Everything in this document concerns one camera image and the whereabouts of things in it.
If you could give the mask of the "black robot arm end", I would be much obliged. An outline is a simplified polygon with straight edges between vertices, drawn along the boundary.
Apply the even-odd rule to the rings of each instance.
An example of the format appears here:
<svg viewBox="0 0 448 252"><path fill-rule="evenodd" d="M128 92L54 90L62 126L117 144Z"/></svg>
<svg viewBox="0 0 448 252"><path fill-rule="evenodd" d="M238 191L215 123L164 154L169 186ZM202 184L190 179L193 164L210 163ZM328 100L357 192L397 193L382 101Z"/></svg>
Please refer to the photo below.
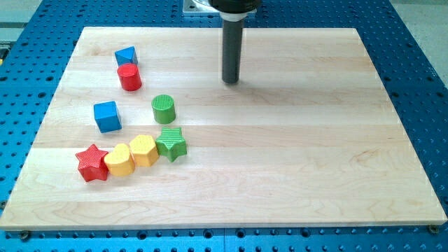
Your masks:
<svg viewBox="0 0 448 252"><path fill-rule="evenodd" d="M229 22L243 20L247 13L254 11L261 4L261 0L208 0L211 7Z"/></svg>

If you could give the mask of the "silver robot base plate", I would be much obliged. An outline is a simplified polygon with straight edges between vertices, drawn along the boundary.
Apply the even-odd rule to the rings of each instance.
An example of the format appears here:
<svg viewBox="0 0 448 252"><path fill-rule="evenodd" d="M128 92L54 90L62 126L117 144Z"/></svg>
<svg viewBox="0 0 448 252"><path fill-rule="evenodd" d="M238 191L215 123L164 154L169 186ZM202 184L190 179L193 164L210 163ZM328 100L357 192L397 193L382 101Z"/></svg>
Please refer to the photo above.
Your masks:
<svg viewBox="0 0 448 252"><path fill-rule="evenodd" d="M184 0L184 13L217 13L218 11L210 6L208 0Z"/></svg>

